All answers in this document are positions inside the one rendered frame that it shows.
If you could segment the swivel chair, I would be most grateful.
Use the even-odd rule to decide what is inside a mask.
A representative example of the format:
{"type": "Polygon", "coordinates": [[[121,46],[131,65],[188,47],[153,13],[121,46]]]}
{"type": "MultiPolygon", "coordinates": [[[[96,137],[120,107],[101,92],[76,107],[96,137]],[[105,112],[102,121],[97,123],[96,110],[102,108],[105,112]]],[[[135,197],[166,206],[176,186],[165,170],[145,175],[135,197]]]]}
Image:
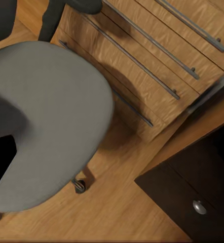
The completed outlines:
{"type": "MultiPolygon", "coordinates": [[[[13,135],[17,153],[0,180],[0,213],[37,207],[75,177],[100,147],[115,101],[90,62],[51,43],[65,5],[96,15],[102,0],[50,0],[38,41],[0,49],[0,137],[13,135]]],[[[17,0],[0,0],[0,42],[13,30],[17,0]]]]}

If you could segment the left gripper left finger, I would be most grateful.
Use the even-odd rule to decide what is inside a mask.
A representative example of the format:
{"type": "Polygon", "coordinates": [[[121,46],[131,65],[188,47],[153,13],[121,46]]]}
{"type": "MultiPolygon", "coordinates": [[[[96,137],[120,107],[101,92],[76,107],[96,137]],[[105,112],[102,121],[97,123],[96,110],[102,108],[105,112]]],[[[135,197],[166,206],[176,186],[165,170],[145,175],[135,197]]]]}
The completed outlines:
{"type": "Polygon", "coordinates": [[[13,135],[0,137],[0,180],[17,153],[13,135]]]}

